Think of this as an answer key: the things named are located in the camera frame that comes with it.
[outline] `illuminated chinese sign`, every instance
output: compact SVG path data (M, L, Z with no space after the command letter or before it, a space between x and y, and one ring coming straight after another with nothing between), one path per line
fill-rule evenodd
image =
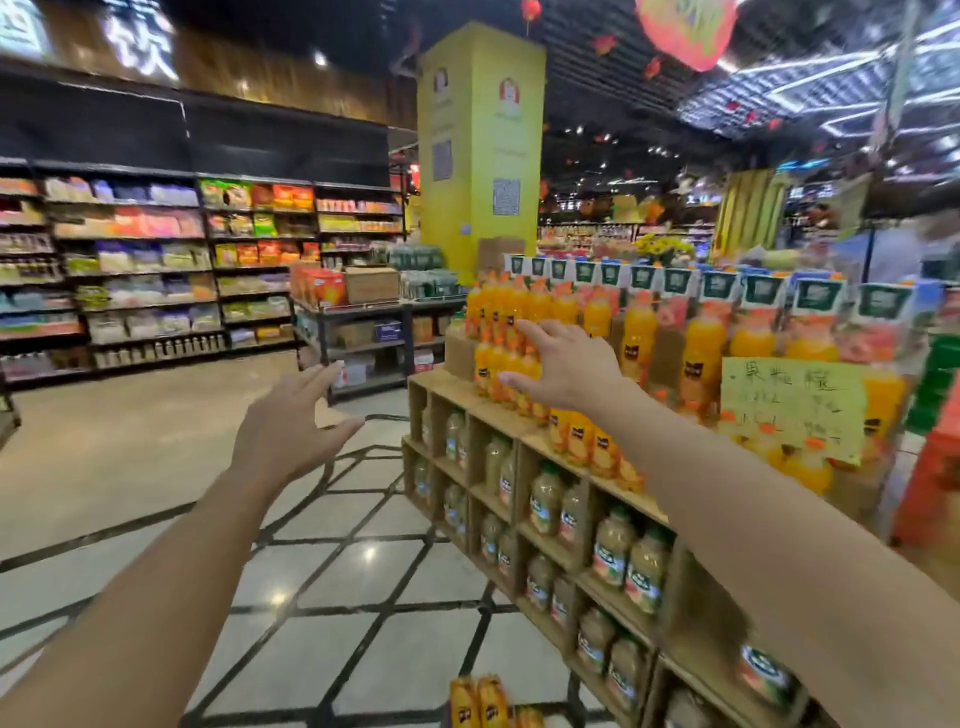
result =
M33 0L0 0L0 53L40 61L50 50Z
M104 35L117 60L153 79L179 81L173 61L173 23L157 0L104 0Z

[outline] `shopping aisle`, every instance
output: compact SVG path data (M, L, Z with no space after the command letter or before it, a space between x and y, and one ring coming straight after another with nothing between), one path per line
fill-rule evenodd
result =
M0 692L179 512L164 509L202 491L226 463L247 403L294 366L292 354L274 354L21 396L25 415L53 432L25 426L0 456L4 502L16 502L3 494L11 483L21 497L39 491L19 517L0 512L33 520L44 503L62 505L42 526L48 541L29 538L36 524L27 522L5 542L17 554L33 550L23 544L43 550L0 562ZM450 679L472 671L499 673L511 698L541 706L549 726L605 725L557 650L402 494L406 392L342 408L368 423L327 473L293 483L267 515L187 723L436 725ZM175 427L184 419L186 432ZM84 446L73 448L72 469L29 456L73 429ZM122 447L105 442L108 433ZM9 480L25 475L29 487ZM167 493L154 492L161 484ZM93 490L80 498L82 488ZM125 514L136 521L118 521ZM76 539L84 523L94 525L85 533L108 529L89 543ZM73 540L47 547L53 533Z

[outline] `yellow paper sign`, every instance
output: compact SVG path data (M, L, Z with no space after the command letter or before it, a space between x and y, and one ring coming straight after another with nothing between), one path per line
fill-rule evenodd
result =
M727 356L720 407L725 426L741 435L772 424L784 445L817 438L825 457L860 464L867 395L856 364Z

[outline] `beige floor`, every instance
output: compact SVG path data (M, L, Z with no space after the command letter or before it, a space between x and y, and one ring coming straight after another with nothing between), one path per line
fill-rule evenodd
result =
M292 352L16 393L0 452L0 559L195 500Z

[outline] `person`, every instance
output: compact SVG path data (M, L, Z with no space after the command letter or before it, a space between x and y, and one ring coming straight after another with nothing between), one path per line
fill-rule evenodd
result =
M556 321L518 325L543 374L501 373L504 383L582 412L617 442L697 559L840 725L960 720L960 606L936 584L793 480L649 398L603 339ZM269 503L358 426L311 431L329 372L283 380L251 408L227 472L44 650L0 700L0 725L177 724Z

